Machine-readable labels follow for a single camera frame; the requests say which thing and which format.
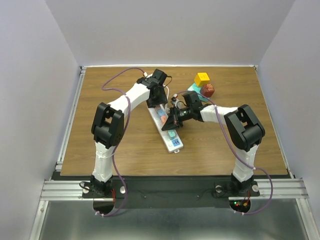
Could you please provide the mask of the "white power strip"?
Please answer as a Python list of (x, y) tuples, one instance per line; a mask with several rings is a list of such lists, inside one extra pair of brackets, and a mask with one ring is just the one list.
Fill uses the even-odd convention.
[(168, 119), (168, 115), (162, 105), (156, 108), (148, 108), (150, 116), (158, 130), (160, 137), (169, 153), (179, 153), (180, 149), (184, 147), (176, 130), (162, 131), (162, 127)]

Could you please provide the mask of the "salmon charger plug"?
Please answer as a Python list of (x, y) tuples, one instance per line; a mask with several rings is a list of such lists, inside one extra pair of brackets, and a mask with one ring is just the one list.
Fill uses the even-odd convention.
[(161, 117), (160, 117), (160, 119), (161, 119), (161, 122), (162, 122), (162, 124), (164, 125), (165, 123), (166, 123), (166, 121), (167, 121), (167, 116), (166, 115), (162, 115)]

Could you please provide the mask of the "blue charger plug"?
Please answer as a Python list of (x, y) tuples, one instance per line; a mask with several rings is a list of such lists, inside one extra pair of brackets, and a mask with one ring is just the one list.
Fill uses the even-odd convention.
[(162, 109), (159, 109), (157, 113), (160, 117), (166, 116), (166, 113)]

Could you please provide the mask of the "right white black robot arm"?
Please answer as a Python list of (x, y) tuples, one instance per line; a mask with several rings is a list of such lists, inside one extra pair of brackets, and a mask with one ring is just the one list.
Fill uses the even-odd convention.
[(196, 91), (185, 91), (184, 108), (177, 103), (169, 110), (163, 131), (183, 127), (183, 122), (193, 119), (199, 122), (218, 123), (227, 144), (234, 154), (235, 166), (228, 187), (235, 195), (242, 195), (253, 183), (256, 152), (266, 132), (251, 107), (221, 107), (214, 103), (203, 104)]

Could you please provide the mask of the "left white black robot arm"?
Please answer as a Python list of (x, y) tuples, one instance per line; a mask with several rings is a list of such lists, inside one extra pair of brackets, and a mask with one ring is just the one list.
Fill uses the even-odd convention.
[(168, 77), (166, 73), (156, 69), (151, 75), (143, 71), (142, 77), (126, 92), (102, 86), (102, 90), (117, 91), (121, 96), (108, 104), (102, 102), (96, 108), (91, 127), (95, 143), (95, 163), (90, 182), (80, 184), (84, 191), (99, 198), (114, 193), (112, 177), (115, 151), (129, 125), (131, 112), (143, 102), (151, 108), (167, 104), (164, 83)]

